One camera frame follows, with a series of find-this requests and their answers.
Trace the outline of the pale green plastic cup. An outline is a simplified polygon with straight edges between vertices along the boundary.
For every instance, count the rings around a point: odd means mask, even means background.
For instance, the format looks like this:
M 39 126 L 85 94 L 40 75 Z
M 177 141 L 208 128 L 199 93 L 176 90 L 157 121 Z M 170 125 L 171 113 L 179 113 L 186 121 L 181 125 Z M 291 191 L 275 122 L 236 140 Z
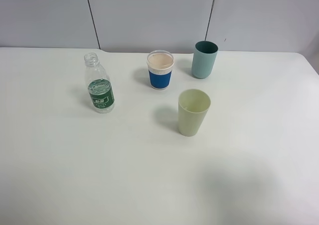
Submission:
M 199 89 L 183 91 L 178 98 L 178 130 L 184 136 L 197 134 L 211 105 L 210 97 Z

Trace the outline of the clear bottle green label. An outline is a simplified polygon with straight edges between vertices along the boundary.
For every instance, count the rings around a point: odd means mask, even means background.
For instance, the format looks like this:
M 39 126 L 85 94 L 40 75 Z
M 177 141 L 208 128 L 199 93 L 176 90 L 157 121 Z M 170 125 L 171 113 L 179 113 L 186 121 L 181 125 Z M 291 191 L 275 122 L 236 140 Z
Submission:
M 96 53 L 84 56 L 85 82 L 94 109 L 98 113 L 109 113 L 115 105 L 110 77 L 101 65 Z

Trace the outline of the blue sleeved paper cup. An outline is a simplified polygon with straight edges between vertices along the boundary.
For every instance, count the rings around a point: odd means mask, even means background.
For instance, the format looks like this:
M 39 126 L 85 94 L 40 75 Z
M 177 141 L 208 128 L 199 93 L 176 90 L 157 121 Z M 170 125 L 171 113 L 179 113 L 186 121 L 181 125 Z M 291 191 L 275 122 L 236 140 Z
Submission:
M 164 90 L 169 86 L 174 57 L 164 50 L 155 50 L 147 56 L 147 65 L 151 86 Z

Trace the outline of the teal plastic cup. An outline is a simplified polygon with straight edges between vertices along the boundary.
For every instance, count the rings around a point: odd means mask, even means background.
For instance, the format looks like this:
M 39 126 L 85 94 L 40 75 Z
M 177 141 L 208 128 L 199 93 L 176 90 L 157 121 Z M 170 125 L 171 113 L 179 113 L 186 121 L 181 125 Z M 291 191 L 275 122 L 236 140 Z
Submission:
M 191 73 L 198 79 L 207 78 L 213 69 L 218 53 L 218 46 L 210 41 L 200 41 L 195 44 Z

